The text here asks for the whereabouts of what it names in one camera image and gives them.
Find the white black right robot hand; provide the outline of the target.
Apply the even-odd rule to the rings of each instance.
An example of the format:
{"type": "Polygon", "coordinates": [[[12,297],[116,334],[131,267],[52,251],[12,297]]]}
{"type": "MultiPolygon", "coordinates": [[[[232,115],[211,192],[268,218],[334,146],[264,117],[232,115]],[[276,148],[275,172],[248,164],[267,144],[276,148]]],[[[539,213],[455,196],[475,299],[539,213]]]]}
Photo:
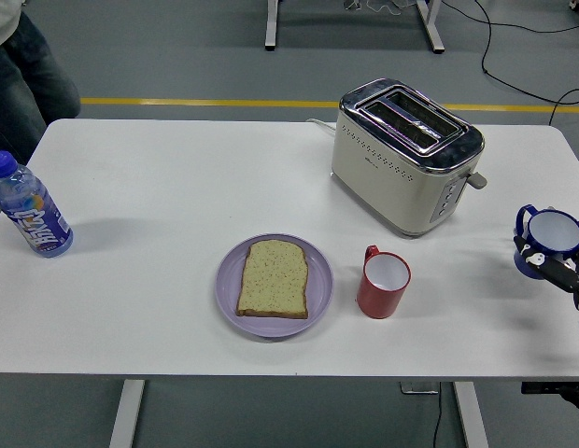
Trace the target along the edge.
{"type": "Polygon", "coordinates": [[[515,235],[514,243],[515,254],[521,257],[522,264],[555,287],[571,293],[579,312],[579,248],[570,259],[559,260],[532,247],[522,236],[515,235]]]}

